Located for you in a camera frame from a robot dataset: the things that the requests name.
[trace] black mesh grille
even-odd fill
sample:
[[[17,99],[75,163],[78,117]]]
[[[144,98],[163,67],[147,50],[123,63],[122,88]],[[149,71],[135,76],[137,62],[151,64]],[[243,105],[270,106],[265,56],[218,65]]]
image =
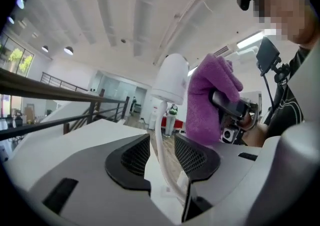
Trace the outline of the black mesh grille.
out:
[[[145,166],[150,157],[150,136],[127,149],[121,156],[121,164],[136,176],[145,176]]]
[[[203,152],[194,149],[179,138],[175,138],[174,153],[187,175],[201,168],[207,162],[207,156]]]

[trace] white cable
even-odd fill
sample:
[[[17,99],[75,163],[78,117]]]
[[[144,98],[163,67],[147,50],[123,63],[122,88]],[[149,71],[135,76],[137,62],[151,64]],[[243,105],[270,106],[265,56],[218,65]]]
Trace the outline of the white cable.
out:
[[[165,149],[164,149],[164,144],[163,144],[162,134],[161,134],[161,122],[162,122],[163,115],[166,112],[167,106],[168,104],[166,101],[161,102],[160,107],[158,108],[158,115],[155,121],[155,140],[156,140],[156,147],[158,150],[158,159],[159,159],[160,168],[166,183],[173,190],[173,192],[175,192],[177,197],[181,201],[185,202],[187,196],[183,192],[183,190],[178,186],[178,184],[171,178],[168,172],[167,164],[166,164]]]

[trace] white ceiling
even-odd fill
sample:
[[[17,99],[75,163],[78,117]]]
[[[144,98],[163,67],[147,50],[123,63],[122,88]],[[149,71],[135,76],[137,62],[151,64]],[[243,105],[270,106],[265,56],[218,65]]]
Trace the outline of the white ceiling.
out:
[[[27,0],[14,14],[7,28],[39,53],[47,45],[47,56],[67,58],[63,48],[72,46],[68,60],[148,85],[167,54],[194,66],[259,29],[252,9],[240,10],[236,0]]]

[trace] glass wall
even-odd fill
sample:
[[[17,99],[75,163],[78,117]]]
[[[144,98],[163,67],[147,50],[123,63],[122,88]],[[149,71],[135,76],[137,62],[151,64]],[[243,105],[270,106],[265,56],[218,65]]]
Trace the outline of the glass wall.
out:
[[[0,68],[26,77],[33,58],[33,53],[6,34],[0,34]],[[0,103],[1,118],[22,110],[22,98],[19,96],[1,95]]]

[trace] black slot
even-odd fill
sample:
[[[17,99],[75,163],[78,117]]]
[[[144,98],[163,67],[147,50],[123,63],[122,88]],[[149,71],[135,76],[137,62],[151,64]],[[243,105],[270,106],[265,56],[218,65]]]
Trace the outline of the black slot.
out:
[[[245,153],[245,152],[242,152],[238,155],[238,157],[240,158],[244,158],[244,159],[247,159],[247,160],[252,160],[252,161],[256,161],[257,159],[257,155],[253,155],[253,154],[249,154],[249,153]]]
[[[75,179],[63,178],[42,203],[58,215],[77,184]]]

